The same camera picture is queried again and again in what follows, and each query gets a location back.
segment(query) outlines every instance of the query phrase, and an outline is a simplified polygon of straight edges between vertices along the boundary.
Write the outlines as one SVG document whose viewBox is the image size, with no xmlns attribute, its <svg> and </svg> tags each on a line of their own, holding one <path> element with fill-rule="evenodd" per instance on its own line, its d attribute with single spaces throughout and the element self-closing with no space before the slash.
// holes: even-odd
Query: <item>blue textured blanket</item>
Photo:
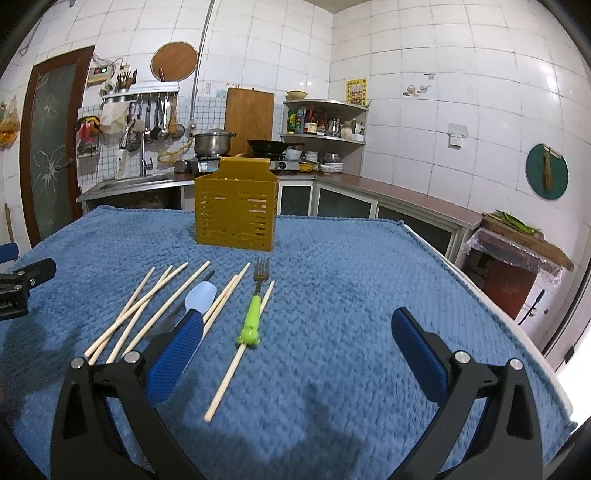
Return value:
<svg viewBox="0 0 591 480">
<path fill-rule="evenodd" d="M 278 218 L 269 254 L 197 245 L 191 213 L 103 207 L 37 245 L 18 265 L 48 256 L 57 274 L 31 292 L 31 313 L 0 323 L 2 408 L 45 473 L 70 359 L 113 322 L 150 267 L 157 270 L 148 286 L 168 265 L 185 261 L 189 267 L 155 297 L 139 323 L 206 260 L 218 288 L 258 257 L 271 260 L 277 281 L 261 317 L 262 343 L 245 353 L 213 421 L 206 424 L 203 415 L 234 356 L 253 292 L 252 269 L 158 408 L 209 480 L 387 478 L 436 411 L 392 340 L 390 318 L 400 306 L 452 350 L 499 365 L 523 359 L 546 462 L 570 433 L 554 388 L 526 349 L 394 222 Z M 112 405 L 132 457 L 145 463 L 120 406 Z M 479 401 L 446 467 L 461 460 L 481 409 Z"/>
</svg>

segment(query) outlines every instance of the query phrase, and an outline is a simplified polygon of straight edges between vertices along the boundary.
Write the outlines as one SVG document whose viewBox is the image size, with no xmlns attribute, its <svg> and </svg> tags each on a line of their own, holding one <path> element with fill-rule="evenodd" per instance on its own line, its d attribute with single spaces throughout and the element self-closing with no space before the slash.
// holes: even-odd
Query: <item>plastic wrap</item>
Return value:
<svg viewBox="0 0 591 480">
<path fill-rule="evenodd" d="M 562 280 L 563 268 L 560 265 L 486 228 L 479 228 L 462 245 L 462 251 L 465 254 L 468 254 L 470 249 L 484 252 L 496 260 L 528 272 L 539 273 L 552 285 L 559 285 Z"/>
</svg>

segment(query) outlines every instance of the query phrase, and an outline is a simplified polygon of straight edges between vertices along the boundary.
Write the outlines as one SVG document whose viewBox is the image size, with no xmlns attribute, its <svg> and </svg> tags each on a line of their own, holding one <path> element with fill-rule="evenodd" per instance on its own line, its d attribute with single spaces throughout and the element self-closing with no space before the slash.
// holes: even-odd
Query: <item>wooden chopstick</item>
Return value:
<svg viewBox="0 0 591 480">
<path fill-rule="evenodd" d="M 261 302 L 261 308 L 259 309 L 260 315 L 262 315 L 262 312 L 265 309 L 267 302 L 269 301 L 269 297 L 271 296 L 271 292 L 273 291 L 274 286 L 275 286 L 275 280 L 273 280 L 271 282 L 271 284 L 269 285 L 269 288 L 265 292 L 265 296 L 263 297 L 262 302 Z M 238 351 L 236 352 L 236 355 L 234 355 L 232 363 L 230 364 L 230 367 L 228 368 L 226 375 L 224 375 L 224 377 L 223 377 L 222 383 L 220 384 L 219 388 L 217 389 L 217 392 L 214 395 L 213 400 L 212 400 L 209 408 L 207 409 L 207 412 L 205 412 L 205 416 L 203 417 L 203 419 L 206 422 L 209 423 L 210 421 L 212 421 L 212 418 L 215 415 L 220 402 L 222 401 L 222 397 L 223 397 L 224 393 L 226 393 L 226 390 L 228 389 L 228 385 L 230 384 L 230 381 L 232 380 L 232 377 L 234 376 L 234 373 L 236 372 L 236 369 L 238 368 L 238 364 L 240 363 L 240 360 L 242 359 L 242 355 L 244 355 L 245 350 L 246 350 L 246 345 L 241 345 L 240 347 L 238 347 Z"/>
</svg>

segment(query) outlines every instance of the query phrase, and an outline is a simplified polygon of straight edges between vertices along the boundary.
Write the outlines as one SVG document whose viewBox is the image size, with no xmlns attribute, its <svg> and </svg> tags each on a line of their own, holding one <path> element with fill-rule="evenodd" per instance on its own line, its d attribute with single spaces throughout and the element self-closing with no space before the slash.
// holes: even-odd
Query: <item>plastic bag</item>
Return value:
<svg viewBox="0 0 591 480">
<path fill-rule="evenodd" d="M 12 97 L 4 118 L 0 122 L 0 147 L 10 147 L 17 138 L 17 132 L 21 129 L 21 121 L 18 116 L 17 97 Z"/>
</svg>

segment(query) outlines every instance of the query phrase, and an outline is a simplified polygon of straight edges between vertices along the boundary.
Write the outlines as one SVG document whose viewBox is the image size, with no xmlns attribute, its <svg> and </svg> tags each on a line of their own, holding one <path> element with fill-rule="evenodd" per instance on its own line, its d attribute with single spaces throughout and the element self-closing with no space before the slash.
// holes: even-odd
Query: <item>chopstick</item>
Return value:
<svg viewBox="0 0 591 480">
<path fill-rule="evenodd" d="M 271 296 L 271 292 L 273 291 L 274 286 L 275 280 L 271 282 L 269 288 L 265 292 L 265 296 L 263 297 L 261 302 L 261 308 L 259 309 L 260 315 L 262 315 L 262 312 L 265 309 L 267 302 L 269 301 L 269 297 Z M 212 421 L 213 416 L 216 414 L 216 410 L 219 407 L 220 402 L 222 401 L 224 393 L 226 393 L 226 390 L 228 389 L 228 385 L 230 385 L 230 381 L 232 380 L 232 377 L 234 376 L 234 373 L 238 368 L 238 364 L 240 363 L 240 360 L 242 359 L 242 355 L 244 355 L 245 350 L 246 345 L 241 345 L 240 347 L 238 347 L 238 351 L 236 352 L 236 355 L 234 355 L 234 359 L 232 360 L 232 363 L 230 364 L 230 367 L 228 368 L 226 375 L 224 375 L 222 383 L 217 389 L 217 392 L 214 395 L 213 400 L 209 405 L 209 408 L 207 409 L 207 412 L 205 412 L 205 416 L 203 417 L 203 419 L 206 422 L 209 423 L 210 421 Z"/>
<path fill-rule="evenodd" d="M 160 282 L 163 281 L 163 279 L 166 278 L 166 275 L 168 274 L 168 272 L 170 271 L 172 267 L 169 267 L 160 277 L 160 279 L 158 280 L 158 282 L 156 283 L 156 285 Z M 127 340 L 127 337 L 129 336 L 129 334 L 131 333 L 131 330 L 133 329 L 133 327 L 135 326 L 136 322 L 138 321 L 139 317 L 142 315 L 142 313 L 144 312 L 145 308 L 148 306 L 149 301 L 147 301 L 146 303 L 144 303 L 137 312 L 135 312 L 134 317 L 129 321 L 129 323 L 127 324 L 127 327 L 125 328 L 125 330 L 123 331 L 123 333 L 121 334 L 121 337 L 119 338 L 119 340 L 117 340 L 117 343 L 115 345 L 115 347 L 113 348 L 113 351 L 111 352 L 111 354 L 109 355 L 109 358 L 107 359 L 107 363 L 108 364 L 112 364 L 115 361 L 115 358 L 117 357 L 117 354 L 119 353 L 119 351 L 121 350 L 121 347 L 123 347 L 123 344 L 125 343 L 125 341 Z"/>
<path fill-rule="evenodd" d="M 240 270 L 240 273 L 238 275 L 235 275 L 235 278 L 233 278 L 232 281 L 230 282 L 230 287 L 228 288 L 228 291 L 223 296 L 223 298 L 221 299 L 221 301 L 219 302 L 218 306 L 213 311 L 211 316 L 207 318 L 207 323 L 205 324 L 205 327 L 203 327 L 203 338 L 205 338 L 208 331 L 212 328 L 213 322 L 216 321 L 217 316 L 222 311 L 222 308 L 224 307 L 224 305 L 226 304 L 226 302 L 230 298 L 230 295 L 232 295 L 232 293 L 234 292 L 234 290 L 236 289 L 236 287 L 238 286 L 238 284 L 242 280 L 242 277 L 244 277 L 244 274 L 246 273 L 246 271 L 248 270 L 248 268 L 250 266 L 251 266 L 250 262 L 248 262 L 246 265 L 244 265 L 244 268 L 242 270 Z"/>
<path fill-rule="evenodd" d="M 154 295 L 156 295 L 156 292 L 158 290 L 160 290 L 162 287 L 164 287 L 170 280 L 172 280 L 174 277 L 176 277 L 181 271 L 183 271 L 187 265 L 189 264 L 189 262 L 185 262 L 183 265 L 181 265 L 180 267 L 178 267 L 176 270 L 174 270 L 168 277 L 166 277 L 162 283 L 160 284 L 156 284 L 152 290 L 150 290 L 146 295 L 144 295 L 143 297 L 141 297 L 132 307 L 129 308 L 129 310 L 127 310 L 127 312 L 125 312 L 125 314 L 118 318 L 117 321 L 111 325 L 109 328 L 107 328 L 104 333 L 98 337 L 95 342 L 88 347 L 88 349 L 86 350 L 86 352 L 84 352 L 84 356 L 85 357 L 90 357 L 94 351 L 99 347 L 99 345 L 101 343 L 103 343 L 105 340 L 107 340 L 107 338 L 109 338 L 111 335 L 113 335 L 113 332 L 117 330 L 117 328 L 119 328 L 119 326 L 121 324 L 123 324 L 124 321 L 126 321 L 129 317 L 131 317 L 144 303 L 146 303 L 149 299 L 151 299 Z"/>
<path fill-rule="evenodd" d="M 146 276 L 144 277 L 144 279 L 140 282 L 140 284 L 138 285 L 138 287 L 135 289 L 133 295 L 131 296 L 131 298 L 127 301 L 127 303 L 125 304 L 125 306 L 123 307 L 123 309 L 121 310 L 120 314 L 117 315 L 117 318 L 115 319 L 113 325 L 115 323 L 117 323 L 117 321 L 119 321 L 119 319 L 121 318 L 122 315 L 124 315 L 127 310 L 129 310 L 129 307 L 132 306 L 133 302 L 135 301 L 135 299 L 138 297 L 139 292 L 142 291 L 142 288 L 144 288 L 144 286 L 146 285 L 146 283 L 148 282 L 148 280 L 150 279 L 150 277 L 152 276 L 152 273 L 154 273 L 154 270 L 156 269 L 156 267 L 152 267 L 150 268 L 150 271 L 146 274 Z M 88 364 L 89 365 L 94 365 L 96 363 L 96 360 L 98 359 L 98 357 L 100 357 L 101 353 L 103 352 L 103 350 L 105 349 L 105 347 L 107 346 L 107 343 L 109 343 L 109 339 L 107 338 L 107 340 L 105 340 L 103 343 L 101 343 L 99 345 L 99 347 L 96 349 L 95 354 L 91 357 L 90 360 L 88 360 Z"/>
<path fill-rule="evenodd" d="M 160 307 L 160 309 L 150 318 L 148 323 L 139 331 L 139 333 L 131 340 L 131 343 L 127 346 L 121 356 L 124 356 L 126 353 L 133 350 L 133 348 L 140 343 L 141 339 L 144 338 L 144 335 L 148 333 L 148 331 L 152 328 L 152 325 L 158 321 L 158 319 L 162 316 L 162 314 L 166 311 L 168 307 L 172 305 L 172 303 L 180 296 L 182 292 L 186 290 L 186 288 L 197 278 L 203 270 L 205 270 L 211 262 L 207 260 L 193 275 L 191 275 L 181 287 L 173 293 L 173 295 Z"/>
</svg>

